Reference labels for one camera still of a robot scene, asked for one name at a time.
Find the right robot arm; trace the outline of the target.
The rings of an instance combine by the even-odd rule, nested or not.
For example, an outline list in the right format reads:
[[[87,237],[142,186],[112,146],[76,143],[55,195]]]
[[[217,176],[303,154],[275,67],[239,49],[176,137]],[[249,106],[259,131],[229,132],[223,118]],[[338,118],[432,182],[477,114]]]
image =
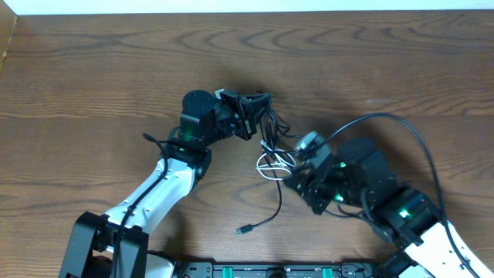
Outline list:
[[[360,208],[366,222],[398,251],[373,269],[375,277],[491,277],[453,224],[423,192],[400,183],[384,153],[368,138],[316,149],[313,134],[296,146],[301,165],[284,183],[317,215],[331,202]]]

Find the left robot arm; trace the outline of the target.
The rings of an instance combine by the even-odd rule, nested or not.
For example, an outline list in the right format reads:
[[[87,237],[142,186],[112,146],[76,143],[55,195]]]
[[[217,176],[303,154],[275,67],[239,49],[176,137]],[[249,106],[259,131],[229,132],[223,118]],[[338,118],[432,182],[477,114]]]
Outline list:
[[[269,93],[187,93],[180,124],[166,140],[144,135],[160,149],[148,178],[102,215],[84,212],[76,220],[59,276],[173,276],[174,262],[148,249],[150,235],[205,176],[211,163],[209,145],[232,136],[250,140],[271,102]]]

